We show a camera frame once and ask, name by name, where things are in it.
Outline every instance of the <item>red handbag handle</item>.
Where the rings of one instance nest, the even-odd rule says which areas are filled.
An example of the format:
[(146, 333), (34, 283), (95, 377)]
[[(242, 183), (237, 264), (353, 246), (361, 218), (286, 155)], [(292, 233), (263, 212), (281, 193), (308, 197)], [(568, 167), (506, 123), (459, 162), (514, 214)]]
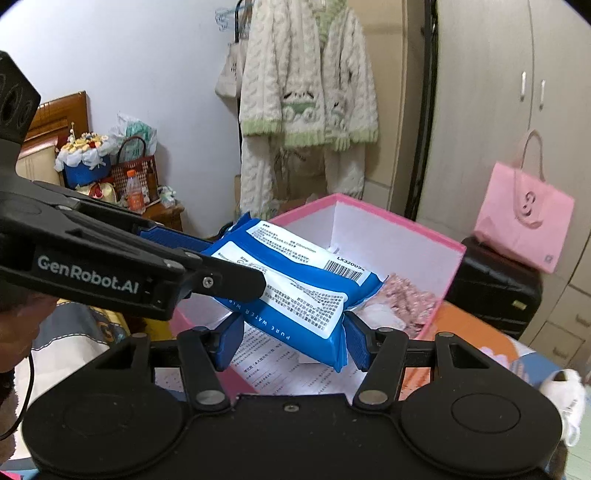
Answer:
[(142, 153), (142, 157), (145, 157), (146, 156), (146, 148), (147, 148), (147, 146), (146, 146), (145, 140), (142, 137), (140, 137), (139, 135), (134, 135), (133, 137), (126, 138), (123, 141), (123, 143), (121, 144), (121, 147), (119, 148), (119, 151), (117, 152), (117, 163), (119, 163), (119, 156), (121, 156), (121, 151), (123, 150), (123, 147), (125, 146), (125, 144), (129, 140), (133, 140), (134, 138), (137, 138), (137, 139), (139, 139), (139, 140), (142, 141), (142, 143), (144, 144), (144, 152)]
[(523, 172), (523, 165), (525, 163), (525, 153), (527, 152), (527, 145), (529, 144), (532, 138), (536, 137), (538, 142), (540, 143), (540, 174), (539, 178), (542, 182), (546, 183), (545, 175), (544, 175), (544, 157), (543, 157), (543, 143), (542, 137), (540, 133), (536, 129), (529, 130), (519, 143), (519, 154), (515, 159), (514, 162), (514, 183), (513, 183), (513, 211), (515, 213), (515, 218), (521, 223), (523, 226), (536, 229), (542, 226), (543, 220), (529, 220), (521, 210), (520, 204), (520, 187), (521, 187), (521, 173)]

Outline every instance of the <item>bed headboard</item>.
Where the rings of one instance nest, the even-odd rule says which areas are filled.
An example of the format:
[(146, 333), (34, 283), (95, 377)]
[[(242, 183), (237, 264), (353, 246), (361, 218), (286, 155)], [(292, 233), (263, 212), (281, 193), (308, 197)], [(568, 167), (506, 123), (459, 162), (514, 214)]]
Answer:
[(49, 146), (56, 146), (60, 137), (70, 134), (74, 122), (76, 135), (88, 132), (86, 92), (78, 92), (43, 103), (37, 109), (19, 158), (29, 156)]

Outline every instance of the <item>black suitcase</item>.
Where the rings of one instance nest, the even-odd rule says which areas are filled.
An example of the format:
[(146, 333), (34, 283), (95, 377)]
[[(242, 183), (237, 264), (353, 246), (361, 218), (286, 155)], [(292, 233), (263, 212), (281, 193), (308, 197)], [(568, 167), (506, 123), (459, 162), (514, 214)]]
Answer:
[(540, 272), (499, 255), (474, 237), (462, 243), (466, 254), (446, 300), (518, 339), (542, 301)]

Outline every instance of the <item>pajama set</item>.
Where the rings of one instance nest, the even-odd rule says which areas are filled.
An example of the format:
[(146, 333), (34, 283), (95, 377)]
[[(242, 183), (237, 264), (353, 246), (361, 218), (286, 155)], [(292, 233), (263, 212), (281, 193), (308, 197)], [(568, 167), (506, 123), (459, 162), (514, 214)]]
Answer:
[(361, 197), (378, 108), (362, 27), (345, 0), (257, 0), (240, 122), (241, 211), (266, 216), (280, 148), (322, 149), (328, 193)]

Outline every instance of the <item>pink gift bag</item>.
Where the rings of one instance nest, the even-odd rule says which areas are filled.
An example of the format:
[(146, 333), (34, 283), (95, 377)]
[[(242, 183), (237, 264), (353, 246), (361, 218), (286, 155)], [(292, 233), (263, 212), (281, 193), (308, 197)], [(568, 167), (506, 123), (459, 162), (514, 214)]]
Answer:
[[(539, 179), (523, 172), (527, 145), (540, 142)], [(497, 162), (474, 228), (475, 237), (513, 260), (552, 273), (573, 214), (574, 199), (546, 183), (542, 138), (527, 132), (512, 166)]]

